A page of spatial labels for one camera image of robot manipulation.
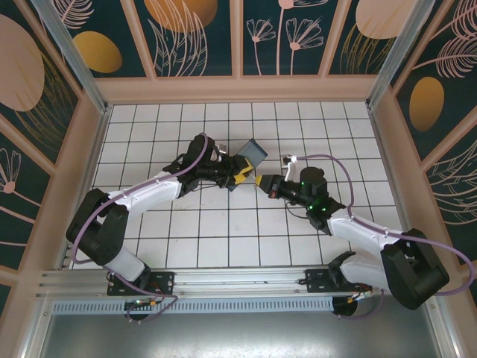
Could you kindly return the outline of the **grey metal sheet panel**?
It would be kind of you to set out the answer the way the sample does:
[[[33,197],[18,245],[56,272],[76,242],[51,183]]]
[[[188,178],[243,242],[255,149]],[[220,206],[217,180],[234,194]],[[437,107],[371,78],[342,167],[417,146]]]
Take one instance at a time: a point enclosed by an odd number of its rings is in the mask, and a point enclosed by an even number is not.
[[[422,312],[364,321],[330,313],[58,315],[41,358],[443,358]]]

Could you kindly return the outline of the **blue starry night print box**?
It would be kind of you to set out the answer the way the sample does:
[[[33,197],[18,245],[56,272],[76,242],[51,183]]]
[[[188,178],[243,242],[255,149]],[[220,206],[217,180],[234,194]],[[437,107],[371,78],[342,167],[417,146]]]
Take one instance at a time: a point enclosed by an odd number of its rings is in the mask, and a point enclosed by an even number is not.
[[[268,153],[254,139],[249,139],[236,154],[245,157],[254,169],[268,156]]]

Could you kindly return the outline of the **right aluminium corner post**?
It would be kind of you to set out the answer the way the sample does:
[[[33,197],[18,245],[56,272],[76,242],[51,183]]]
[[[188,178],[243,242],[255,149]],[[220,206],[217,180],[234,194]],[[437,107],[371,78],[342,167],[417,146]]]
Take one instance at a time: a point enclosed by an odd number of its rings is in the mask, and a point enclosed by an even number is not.
[[[388,89],[391,80],[404,62],[404,59],[411,52],[411,47],[417,42],[417,38],[422,32],[425,23],[433,18],[432,11],[436,7],[435,4],[439,3],[437,6],[437,9],[439,9],[443,1],[444,0],[417,0],[413,5],[366,99],[366,105],[369,111],[376,109],[382,96]]]

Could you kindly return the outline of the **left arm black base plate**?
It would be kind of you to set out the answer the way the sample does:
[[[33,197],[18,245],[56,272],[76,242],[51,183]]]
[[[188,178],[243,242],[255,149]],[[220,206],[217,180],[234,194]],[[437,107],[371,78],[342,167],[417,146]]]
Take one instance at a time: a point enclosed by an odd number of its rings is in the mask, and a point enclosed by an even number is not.
[[[107,279],[108,296],[116,297],[143,295],[143,293],[130,288],[115,275],[109,274]],[[171,295],[174,289],[174,272],[155,271],[142,274],[131,284],[154,295]]]

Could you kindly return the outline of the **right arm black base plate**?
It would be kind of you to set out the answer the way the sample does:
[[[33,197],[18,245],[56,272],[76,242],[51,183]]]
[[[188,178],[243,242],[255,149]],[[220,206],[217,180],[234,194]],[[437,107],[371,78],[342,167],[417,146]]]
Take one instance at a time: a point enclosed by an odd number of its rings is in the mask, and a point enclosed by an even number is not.
[[[304,277],[297,283],[306,288],[308,293],[323,293],[332,296],[351,296],[372,292],[373,287],[363,283],[351,283],[342,273],[327,268],[311,268],[304,271]]]

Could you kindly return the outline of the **aluminium corner post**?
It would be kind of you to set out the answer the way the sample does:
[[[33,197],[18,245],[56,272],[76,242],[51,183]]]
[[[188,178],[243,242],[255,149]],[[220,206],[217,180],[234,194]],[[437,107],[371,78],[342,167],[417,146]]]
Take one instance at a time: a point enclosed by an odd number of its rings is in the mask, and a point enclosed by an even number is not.
[[[92,0],[31,0],[31,3],[86,94],[99,112],[104,114],[107,102],[69,32],[80,30],[94,13]]]
[[[439,9],[443,1],[444,0],[417,0],[413,5],[366,99],[366,105],[369,111],[376,109],[382,96],[388,89],[391,80],[404,62],[404,59],[411,52],[411,47],[417,42],[417,38],[422,32],[425,23],[433,18],[432,11],[436,7],[435,4],[439,3],[437,6],[437,9]]]

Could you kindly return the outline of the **small green circuit board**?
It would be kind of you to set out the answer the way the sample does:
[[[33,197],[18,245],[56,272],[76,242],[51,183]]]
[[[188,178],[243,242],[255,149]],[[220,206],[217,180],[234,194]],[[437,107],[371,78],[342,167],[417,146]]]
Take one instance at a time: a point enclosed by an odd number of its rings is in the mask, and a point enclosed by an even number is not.
[[[136,299],[125,301],[124,311],[151,311],[157,305],[157,301],[153,298]]]

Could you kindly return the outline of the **left aluminium corner post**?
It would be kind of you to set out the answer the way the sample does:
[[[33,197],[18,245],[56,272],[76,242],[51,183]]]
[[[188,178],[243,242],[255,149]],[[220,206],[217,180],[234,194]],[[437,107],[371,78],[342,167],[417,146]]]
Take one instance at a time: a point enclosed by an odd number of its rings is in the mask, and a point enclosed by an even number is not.
[[[69,32],[80,30],[94,13],[92,0],[31,0],[31,3],[86,94],[99,112],[104,114],[107,102]]]

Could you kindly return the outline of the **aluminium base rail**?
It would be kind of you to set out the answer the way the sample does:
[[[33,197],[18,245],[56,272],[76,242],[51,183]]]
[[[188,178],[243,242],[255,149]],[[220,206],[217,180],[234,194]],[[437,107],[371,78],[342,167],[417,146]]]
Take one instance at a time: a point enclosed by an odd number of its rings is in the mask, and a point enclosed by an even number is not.
[[[174,268],[173,294],[179,298],[261,298],[304,296],[301,267]],[[36,296],[52,299],[106,298],[105,270],[44,271]]]

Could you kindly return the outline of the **aluminium frame profile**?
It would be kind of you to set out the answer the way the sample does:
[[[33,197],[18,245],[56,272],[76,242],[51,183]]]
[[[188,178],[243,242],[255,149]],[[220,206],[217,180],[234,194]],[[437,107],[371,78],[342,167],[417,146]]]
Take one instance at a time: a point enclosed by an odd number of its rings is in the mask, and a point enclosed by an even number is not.
[[[462,358],[460,342],[445,300],[431,297],[426,302],[426,309],[441,357]]]
[[[46,296],[40,297],[39,300],[35,301],[34,309],[25,332],[21,358],[41,357],[48,327],[53,315],[53,307],[53,301]]]

